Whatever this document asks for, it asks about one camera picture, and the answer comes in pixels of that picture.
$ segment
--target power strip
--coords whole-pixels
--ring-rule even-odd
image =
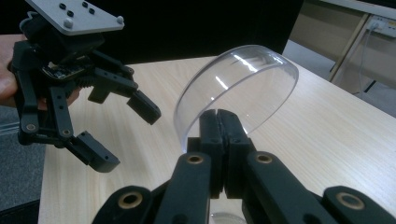
[[[367,29],[372,29],[382,35],[396,37],[396,21],[385,17],[373,16],[367,25]]]

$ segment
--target human hand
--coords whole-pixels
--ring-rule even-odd
[[[0,105],[15,106],[14,94],[18,84],[14,74],[8,68],[12,61],[15,42],[26,40],[24,35],[0,35]],[[80,89],[73,91],[67,99],[71,105],[79,96]],[[46,110],[46,99],[38,100],[38,109]]]

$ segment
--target transparent bowl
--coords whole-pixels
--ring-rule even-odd
[[[174,124],[184,152],[199,136],[198,118],[208,109],[235,113],[246,133],[269,119],[289,98],[298,69],[280,54],[258,45],[228,50],[204,66],[177,101]]]

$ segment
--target floor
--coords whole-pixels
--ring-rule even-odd
[[[334,65],[331,60],[292,41],[288,42],[284,55],[325,79]],[[396,90],[376,83],[362,99],[396,118]],[[0,124],[15,121],[18,121],[16,109],[0,106]],[[16,133],[0,133],[0,211],[40,198],[44,146],[23,147],[17,139]]]

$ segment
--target light wood tabletop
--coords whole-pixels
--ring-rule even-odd
[[[92,223],[116,190],[153,190],[168,180],[182,154],[173,124],[177,99],[212,58],[133,64],[134,80],[162,111],[153,125],[126,98],[110,94],[102,104],[81,91],[70,105],[75,134],[88,131],[120,159],[101,174],[67,149],[47,147],[39,223]],[[303,185],[322,195],[333,186],[361,191],[396,216],[396,119],[297,65],[298,83],[285,104],[249,137],[277,155]],[[241,202],[224,197],[210,209],[242,216]]]

